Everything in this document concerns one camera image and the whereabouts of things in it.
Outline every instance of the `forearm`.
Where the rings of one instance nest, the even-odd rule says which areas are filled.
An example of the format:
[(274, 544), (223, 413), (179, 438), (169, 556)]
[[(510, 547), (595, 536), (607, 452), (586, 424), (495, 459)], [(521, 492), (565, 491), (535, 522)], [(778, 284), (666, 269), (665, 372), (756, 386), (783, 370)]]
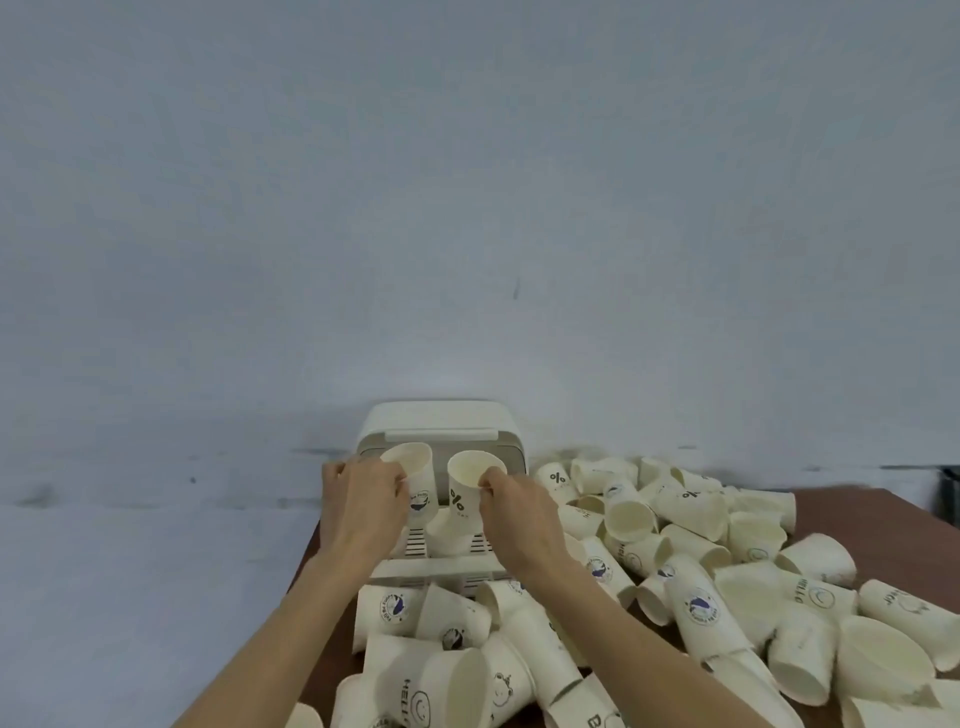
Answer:
[(588, 571), (566, 569), (528, 588), (576, 643), (628, 725), (769, 728), (693, 660), (634, 619)]
[(337, 621), (366, 574), (321, 551), (260, 629), (174, 728), (283, 728)]

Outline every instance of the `paper cup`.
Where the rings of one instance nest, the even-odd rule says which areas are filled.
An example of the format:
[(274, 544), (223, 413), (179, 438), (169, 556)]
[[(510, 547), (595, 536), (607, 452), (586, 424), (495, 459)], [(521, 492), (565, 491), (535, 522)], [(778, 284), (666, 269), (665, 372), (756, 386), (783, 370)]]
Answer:
[(719, 493), (694, 493), (679, 483), (666, 485), (654, 497), (653, 509), (658, 516), (708, 541), (717, 542), (727, 533), (727, 503)]
[(767, 654), (780, 692), (804, 705), (826, 705), (839, 638), (834, 622), (811, 607), (788, 603)]
[(296, 703), (285, 728), (324, 728), (320, 714), (305, 703)]
[(417, 628), (424, 596), (421, 589), (363, 587), (357, 595), (353, 653), (363, 651), (371, 634), (411, 637)]
[(824, 533), (812, 533), (781, 551), (774, 563), (785, 571), (849, 587), (856, 578), (856, 564), (836, 539)]
[(431, 584), (414, 637), (439, 642), (444, 649), (479, 647), (487, 641), (491, 624), (492, 615), (483, 604)]
[(546, 728), (624, 728), (625, 725), (595, 673), (544, 710), (543, 722)]
[(542, 609), (531, 605), (517, 610), (500, 632), (530, 669), (537, 703), (544, 710), (580, 682), (580, 670)]
[(663, 565), (673, 617), (687, 653), (702, 663), (709, 657), (750, 649), (751, 644), (703, 568), (690, 556), (674, 554)]
[(572, 503), (580, 497), (580, 493), (566, 474), (563, 463), (547, 463), (537, 468), (534, 480), (546, 488), (558, 504)]
[(708, 661), (713, 678), (754, 709), (774, 728), (804, 728), (804, 722), (790, 704), (733, 655), (721, 655)]
[(685, 553), (700, 563), (710, 576), (713, 573), (731, 564), (730, 552), (722, 546), (708, 541), (675, 523), (666, 526), (660, 534), (670, 539), (674, 553)]
[(888, 703), (912, 703), (936, 677), (924, 649), (900, 630), (867, 617), (840, 623), (837, 694)]
[(626, 478), (636, 487), (637, 466), (622, 457), (605, 457), (603, 460), (575, 457), (570, 464), (570, 475), (582, 495), (599, 496), (618, 477)]
[(396, 724), (386, 711), (376, 705), (376, 676), (351, 675), (337, 686), (333, 700), (330, 728), (394, 728)]
[(395, 660), (377, 676), (376, 703), (409, 728), (484, 728), (493, 680), (479, 649)]
[(394, 660), (426, 659), (434, 652), (443, 650), (444, 646), (440, 643), (427, 640), (373, 634), (367, 639), (367, 649), (363, 655), (363, 673), (375, 677), (384, 672)]
[(843, 728), (956, 728), (949, 712), (916, 705), (891, 705), (852, 697), (840, 704)]
[(750, 564), (763, 569), (727, 567), (717, 570), (714, 585), (727, 603), (733, 618), (760, 650), (773, 637), (787, 604), (780, 585), (780, 570), (768, 561)]
[(518, 609), (537, 604), (523, 585), (515, 579), (485, 581), (477, 587), (474, 597), (477, 604), (490, 610), (492, 623), (503, 624)]
[(960, 615), (876, 579), (860, 587), (860, 612), (899, 629), (941, 672), (960, 665)]
[(626, 479), (608, 485), (603, 500), (604, 525), (617, 541), (632, 543), (657, 530), (656, 514)]
[(585, 511), (583, 508), (572, 505), (559, 506), (557, 515), (560, 517), (560, 526), (564, 533), (570, 534), (575, 539), (596, 536), (600, 524), (603, 523), (602, 514)]
[(461, 450), (450, 458), (446, 471), (450, 476), (451, 527), (461, 533), (480, 533), (480, 477), (489, 468), (504, 473), (507, 466), (496, 455), (478, 449)]
[(433, 449), (426, 443), (402, 443), (388, 449), (380, 459), (399, 463), (407, 473), (410, 490), (410, 513), (407, 525), (423, 527), (437, 515), (437, 482), (433, 474)]
[(731, 511), (776, 513), (787, 533), (797, 530), (797, 498), (792, 493), (752, 491), (741, 488), (732, 500)]
[(616, 595), (624, 607), (634, 600), (634, 580), (616, 563), (613, 555), (596, 536), (580, 542), (587, 551), (587, 569)]
[(499, 728), (534, 701), (534, 678), (503, 634), (494, 632), (480, 651), (487, 658), (493, 680), (490, 728)]
[(773, 561), (786, 543), (786, 531), (773, 517), (758, 513), (731, 513), (727, 547), (737, 563)]

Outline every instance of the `hand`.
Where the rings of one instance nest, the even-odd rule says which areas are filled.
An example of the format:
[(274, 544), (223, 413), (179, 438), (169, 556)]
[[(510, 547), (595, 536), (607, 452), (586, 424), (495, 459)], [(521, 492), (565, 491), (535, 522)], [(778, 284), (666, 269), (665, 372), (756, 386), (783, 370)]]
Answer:
[(410, 495), (404, 477), (398, 463), (380, 459), (350, 460), (336, 474), (332, 502), (339, 513), (331, 547), (364, 578), (390, 554), (407, 523)]
[(579, 568), (566, 551), (557, 504), (536, 480), (490, 468), (480, 487), (484, 535), (514, 578), (527, 584)]

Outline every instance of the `wooden table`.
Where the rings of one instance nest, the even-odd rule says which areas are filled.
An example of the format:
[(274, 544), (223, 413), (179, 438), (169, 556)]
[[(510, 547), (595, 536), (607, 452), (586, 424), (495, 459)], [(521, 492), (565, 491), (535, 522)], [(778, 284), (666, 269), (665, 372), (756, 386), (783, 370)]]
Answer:
[[(797, 493), (797, 533), (827, 533), (847, 547), (857, 566), (857, 587), (880, 579), (951, 612), (960, 612), (960, 530), (938, 521), (925, 511), (883, 490), (842, 487)], [(297, 569), (297, 576), (320, 546), (314, 530)], [(360, 672), (363, 656), (353, 656), (354, 600), (337, 624), (300, 700), (316, 708), (329, 725), (337, 685)], [(634, 604), (631, 613), (677, 647), (682, 646), (676, 625), (654, 627)], [(960, 669), (947, 677), (960, 679)], [(841, 728), (834, 700), (823, 708), (793, 703), (806, 728)], [(508, 728), (541, 728), (542, 713), (528, 706), (507, 724)]]

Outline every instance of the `white wall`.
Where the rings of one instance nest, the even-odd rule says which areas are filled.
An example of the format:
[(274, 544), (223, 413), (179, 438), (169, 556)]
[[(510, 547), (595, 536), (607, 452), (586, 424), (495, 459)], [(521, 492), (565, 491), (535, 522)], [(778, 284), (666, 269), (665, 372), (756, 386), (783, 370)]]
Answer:
[(960, 460), (955, 2), (333, 5), (5, 5), (4, 499), (308, 497), (412, 397)]

